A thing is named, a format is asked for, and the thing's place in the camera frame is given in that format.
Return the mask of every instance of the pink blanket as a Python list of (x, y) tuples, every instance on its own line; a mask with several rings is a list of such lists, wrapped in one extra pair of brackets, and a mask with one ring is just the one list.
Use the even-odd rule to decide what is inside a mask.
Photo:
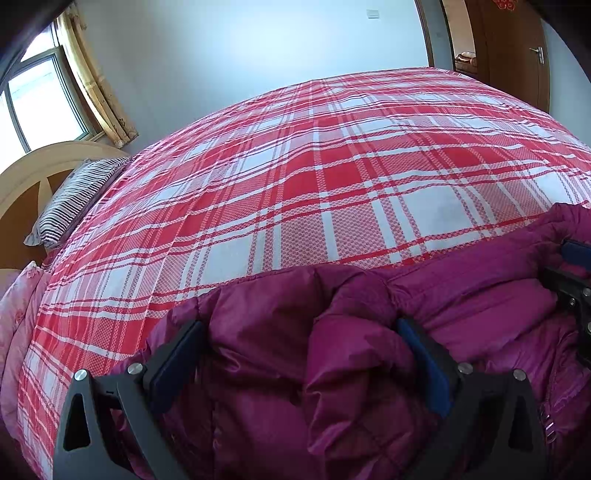
[(50, 277), (31, 262), (0, 300), (0, 414), (17, 440), (18, 381)]

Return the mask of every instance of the door handle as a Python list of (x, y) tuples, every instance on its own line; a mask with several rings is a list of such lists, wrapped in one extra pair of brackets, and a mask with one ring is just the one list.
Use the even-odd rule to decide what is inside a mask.
[(531, 51), (534, 51), (538, 54), (538, 58), (540, 59), (540, 63), (544, 64), (544, 49), (542, 47), (538, 48), (530, 48)]

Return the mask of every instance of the metal screw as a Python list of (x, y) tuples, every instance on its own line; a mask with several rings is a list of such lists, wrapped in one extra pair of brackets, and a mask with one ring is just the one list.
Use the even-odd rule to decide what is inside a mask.
[(523, 382), (523, 380), (527, 378), (527, 374), (519, 368), (517, 370), (513, 370), (513, 376), (516, 380), (519, 380), (520, 382)]
[(462, 362), (457, 366), (457, 370), (461, 374), (470, 375), (474, 371), (474, 367), (472, 366), (472, 364), (469, 364), (468, 362)]
[(74, 378), (79, 382), (80, 380), (84, 380), (87, 375), (88, 372), (82, 368), (74, 374)]
[(129, 375), (137, 375), (141, 373), (143, 369), (144, 366), (142, 364), (131, 364), (129, 367), (127, 367), (127, 373)]

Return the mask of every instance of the window pane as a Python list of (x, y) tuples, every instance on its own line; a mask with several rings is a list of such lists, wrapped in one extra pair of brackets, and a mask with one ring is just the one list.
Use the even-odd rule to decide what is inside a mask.
[(25, 154), (8, 113), (4, 92), (0, 95), (0, 145), (0, 173), (2, 173)]
[(51, 35), (51, 26), (49, 26), (35, 37), (35, 40), (31, 42), (21, 61), (30, 59), (38, 53), (42, 53), (53, 47), (57, 47), (57, 45), (55, 45), (53, 41), (53, 35)]
[(61, 88), (52, 57), (14, 77), (8, 85), (31, 150), (86, 133)]

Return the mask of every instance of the window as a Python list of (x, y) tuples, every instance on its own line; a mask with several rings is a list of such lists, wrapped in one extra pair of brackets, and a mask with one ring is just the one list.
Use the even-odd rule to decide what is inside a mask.
[(0, 173), (36, 148), (96, 134), (53, 25), (29, 45), (0, 92)]

